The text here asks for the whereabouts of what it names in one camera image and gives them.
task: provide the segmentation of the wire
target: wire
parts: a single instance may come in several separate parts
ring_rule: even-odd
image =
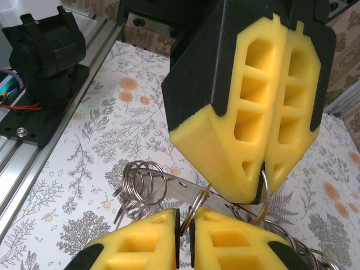
[[[8,74],[8,75],[10,75],[10,76],[13,76],[13,77],[17,80],[17,82],[19,83],[20,89],[22,89],[22,88],[24,87],[24,82],[23,82],[23,80],[22,80],[22,79],[20,78],[20,76],[17,75],[15,72],[0,67],[0,73],[5,73],[5,74]]]
[[[28,110],[28,111],[40,111],[43,108],[38,107],[39,102],[34,105],[28,105],[28,106],[9,106],[9,105],[0,105],[0,108],[4,109],[10,109],[10,110]]]

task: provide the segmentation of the yellow foam pad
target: yellow foam pad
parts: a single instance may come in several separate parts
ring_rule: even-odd
[[[268,246],[280,236],[228,216],[200,209],[195,217],[195,270],[286,270]]]
[[[207,105],[171,142],[226,200],[255,200],[264,161],[273,194],[317,137],[309,127],[320,66],[302,22],[293,31],[276,14],[259,19],[237,36],[225,116]]]
[[[174,270],[176,209],[163,210],[92,242],[104,249],[91,270]]]

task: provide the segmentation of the metal bar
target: metal bar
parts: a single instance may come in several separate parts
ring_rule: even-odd
[[[360,80],[353,86],[342,93],[328,107],[324,109],[324,113],[343,116],[351,111],[360,101]]]
[[[91,45],[91,42],[93,42],[96,35],[99,33],[99,31],[104,27],[104,24],[106,23],[106,20],[104,18],[101,18],[101,17],[97,17],[95,19],[95,21],[96,21],[95,27],[85,37],[86,48],[88,48]]]
[[[19,144],[16,143],[13,139],[7,139],[6,144],[3,146],[3,149],[0,151],[0,170],[3,170],[7,165],[10,158],[15,153]]]
[[[12,195],[16,192],[38,152],[39,148],[37,146],[23,143],[1,172],[0,215],[12,199]]]
[[[116,23],[114,23],[112,21],[106,21],[106,24],[103,26],[101,31],[99,31],[99,34],[97,35],[96,39],[91,43],[91,45],[87,49],[86,57],[83,61],[80,62],[80,64],[89,66],[89,67],[92,66],[94,61],[97,59],[98,52],[104,50],[106,46],[109,46],[107,44],[109,34],[110,34],[110,36],[113,36],[114,33],[116,34],[116,36],[115,36],[115,40],[116,40],[118,35],[120,34],[120,28],[116,25]],[[115,43],[115,40],[114,40],[114,42],[112,42],[111,47],[106,52],[105,58],[106,58],[107,54],[110,52],[113,44]]]
[[[50,157],[50,154],[55,148],[64,130],[68,126],[71,117],[73,116],[80,101],[82,100],[83,96],[91,85],[107,54],[110,52],[121,30],[122,29],[118,27],[116,23],[108,22],[103,26],[102,29],[99,30],[99,35],[94,37],[93,42],[91,42],[91,44],[89,45],[86,58],[83,61],[83,63],[89,64],[89,76],[77,96],[70,104],[65,116],[60,122],[56,132],[54,133],[49,143],[41,151],[39,151],[37,157],[34,157],[34,162],[31,162],[31,167],[25,177],[20,177],[21,180],[19,179],[18,181],[19,185],[17,187],[17,190],[9,200],[7,206],[4,208],[4,211],[0,216],[0,242],[2,242],[5,234],[7,233],[7,230],[11,226],[12,221],[19,212],[34,182],[38,178],[42,168]]]

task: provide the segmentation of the red wire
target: red wire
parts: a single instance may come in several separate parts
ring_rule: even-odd
[[[0,108],[4,109],[11,109],[11,110],[29,110],[29,111],[39,111],[43,108],[37,107],[39,105],[39,102],[33,105],[28,106],[9,106],[9,105],[0,105]]]

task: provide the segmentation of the patterned fabric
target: patterned fabric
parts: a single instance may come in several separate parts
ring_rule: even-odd
[[[326,98],[327,105],[360,78],[360,3],[356,3],[328,25],[334,29],[337,42]]]
[[[8,230],[1,269],[64,269],[88,241],[114,230],[120,205],[111,194],[128,161],[153,160],[205,185],[169,142],[160,87],[168,66],[163,56],[115,43]],[[166,199],[163,207],[179,207],[183,219],[188,205]],[[268,217],[342,269],[358,269],[359,208],[360,156],[343,122],[323,115],[318,139],[272,197]],[[181,267],[190,269],[188,234],[181,248]]]

